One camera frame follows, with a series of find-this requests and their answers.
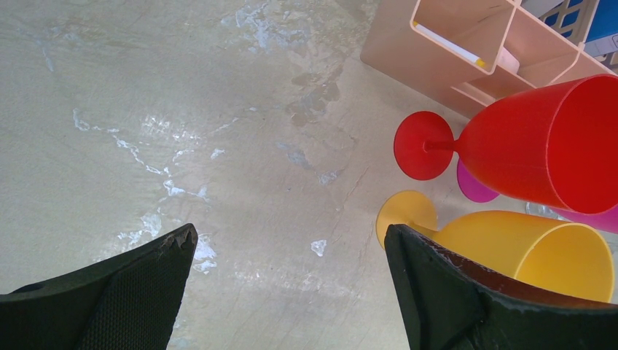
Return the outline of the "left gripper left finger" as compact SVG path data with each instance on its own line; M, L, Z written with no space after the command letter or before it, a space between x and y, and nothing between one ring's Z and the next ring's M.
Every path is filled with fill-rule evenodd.
M185 224L1 295L2 349L166 349L197 247Z

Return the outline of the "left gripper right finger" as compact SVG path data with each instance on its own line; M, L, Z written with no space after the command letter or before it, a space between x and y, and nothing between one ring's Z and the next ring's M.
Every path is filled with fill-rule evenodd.
M517 281L404 224L384 239L411 349L615 349L617 306Z

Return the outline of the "yellow wine glass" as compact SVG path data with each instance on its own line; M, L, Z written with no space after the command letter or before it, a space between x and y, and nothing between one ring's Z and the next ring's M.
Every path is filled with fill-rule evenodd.
M437 227L437 211L423 193L405 190L380 208L375 232L385 243L389 225L422 236L486 268L560 294L611 302L615 269L605 238L589 225L513 211L477 211Z

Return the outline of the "clear glass wine glass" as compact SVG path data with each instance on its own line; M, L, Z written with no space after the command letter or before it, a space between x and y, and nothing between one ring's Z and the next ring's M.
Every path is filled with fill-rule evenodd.
M543 206L537 203L527 202L525 204L525 212L527 214L535 215L538 217L545 217L550 219L557 219L565 222L569 222L569 219L561 216L556 211L552 210L548 206Z

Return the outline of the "pink wine glass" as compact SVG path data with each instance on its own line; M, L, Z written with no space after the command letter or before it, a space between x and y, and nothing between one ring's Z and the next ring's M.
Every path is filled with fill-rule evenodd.
M461 160L457 162L456 177L461 192L475 203L487 203L498 197L499 193L486 187L475 179L466 169ZM581 214L562 209L552 210L569 219L569 222L578 222L589 225L597 230L617 234L617 206L601 214Z

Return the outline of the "red wine glass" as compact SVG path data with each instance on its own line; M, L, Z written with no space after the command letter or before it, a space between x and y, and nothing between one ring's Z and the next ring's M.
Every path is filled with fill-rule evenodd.
M582 214L617 205L617 77L599 74L527 90L478 112L459 136L437 113L415 112L394 136L400 169L438 177L458 155L493 191Z

